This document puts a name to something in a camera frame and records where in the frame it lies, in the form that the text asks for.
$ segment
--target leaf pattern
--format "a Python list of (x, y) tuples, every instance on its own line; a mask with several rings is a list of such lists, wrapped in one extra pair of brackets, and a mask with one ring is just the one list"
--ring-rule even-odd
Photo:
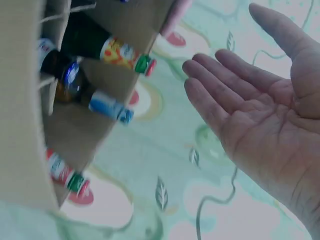
[(194, 147), (190, 149), (189, 161), (193, 165), (196, 165), (197, 167), (199, 167), (199, 152)]
[(159, 209), (164, 212), (168, 204), (168, 192), (164, 182), (159, 176), (155, 188), (155, 200)]
[(234, 52), (235, 48), (236, 48), (236, 42), (235, 42), (234, 36), (229, 31), (229, 34), (226, 40), (226, 49), (228, 49), (231, 52)]

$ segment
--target palm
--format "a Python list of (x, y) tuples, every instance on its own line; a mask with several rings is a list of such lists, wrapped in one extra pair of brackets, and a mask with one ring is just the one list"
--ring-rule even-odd
[(283, 15), (250, 11), (291, 57), (291, 79), (220, 50), (220, 63), (204, 54), (184, 63), (185, 89), (236, 165), (303, 218), (301, 206), (320, 201), (320, 47)]

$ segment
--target green glass bottle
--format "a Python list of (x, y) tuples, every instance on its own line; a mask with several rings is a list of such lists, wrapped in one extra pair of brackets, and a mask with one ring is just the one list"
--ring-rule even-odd
[(157, 64), (149, 55), (140, 54), (112, 36), (83, 12), (70, 14), (61, 51), (124, 66), (146, 76), (152, 73)]

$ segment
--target cardboard box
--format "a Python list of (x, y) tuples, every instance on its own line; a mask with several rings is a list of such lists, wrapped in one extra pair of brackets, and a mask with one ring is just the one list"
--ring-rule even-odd
[[(84, 8), (103, 28), (147, 53), (172, 2), (98, 0), (95, 9)], [(0, 199), (56, 210), (67, 191), (58, 185), (53, 187), (45, 143), (70, 166), (82, 171), (115, 122), (76, 104), (53, 105), (56, 81), (45, 75), (39, 77), (37, 39), (43, 35), (59, 48), (69, 13), (84, 8), (70, 0), (50, 0), (47, 6), (39, 0), (11, 0), (0, 7), (0, 31), (4, 36), (0, 38)], [(136, 73), (90, 59), (85, 59), (82, 66), (97, 87), (119, 102), (129, 101)]]

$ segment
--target bottle cap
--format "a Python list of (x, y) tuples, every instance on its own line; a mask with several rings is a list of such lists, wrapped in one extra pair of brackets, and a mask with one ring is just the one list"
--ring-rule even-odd
[(87, 191), (89, 191), (89, 184), (90, 181), (88, 179), (84, 180), (76, 195), (78, 197), (82, 197), (83, 195), (85, 195)]
[(157, 61), (147, 54), (143, 54), (139, 57), (138, 61), (136, 62), (134, 70), (137, 73), (144, 74), (149, 76), (152, 71), (154, 70)]
[(124, 123), (124, 124), (128, 124), (131, 122), (132, 118), (134, 117), (134, 111), (124, 108), (120, 115), (119, 115), (119, 121)]
[(151, 62), (149, 62), (148, 68), (146, 69), (145, 75), (148, 77), (152, 72), (154, 71), (154, 68), (157, 65), (157, 60), (152, 59)]

